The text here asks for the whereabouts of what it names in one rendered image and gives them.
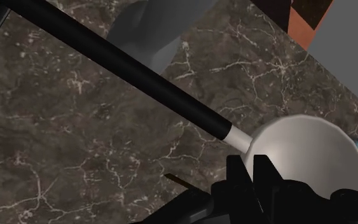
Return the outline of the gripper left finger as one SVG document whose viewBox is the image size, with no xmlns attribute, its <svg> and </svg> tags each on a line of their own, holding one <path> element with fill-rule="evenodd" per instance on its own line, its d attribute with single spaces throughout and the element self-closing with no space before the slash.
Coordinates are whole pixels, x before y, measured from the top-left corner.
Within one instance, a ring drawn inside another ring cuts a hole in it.
<svg viewBox="0 0 358 224">
<path fill-rule="evenodd" d="M 226 157 L 226 179 L 207 193 L 192 186 L 133 224 L 261 224 L 261 209 L 239 155 Z"/>
</svg>

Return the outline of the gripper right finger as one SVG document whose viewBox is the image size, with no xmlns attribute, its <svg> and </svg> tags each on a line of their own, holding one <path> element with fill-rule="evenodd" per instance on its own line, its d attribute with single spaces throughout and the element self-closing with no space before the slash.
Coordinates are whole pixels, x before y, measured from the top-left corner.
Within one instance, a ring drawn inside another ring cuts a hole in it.
<svg viewBox="0 0 358 224">
<path fill-rule="evenodd" d="M 254 156 L 254 190 L 271 224 L 358 224 L 358 191 L 328 199 L 301 181 L 283 179 L 266 155 Z"/>
</svg>

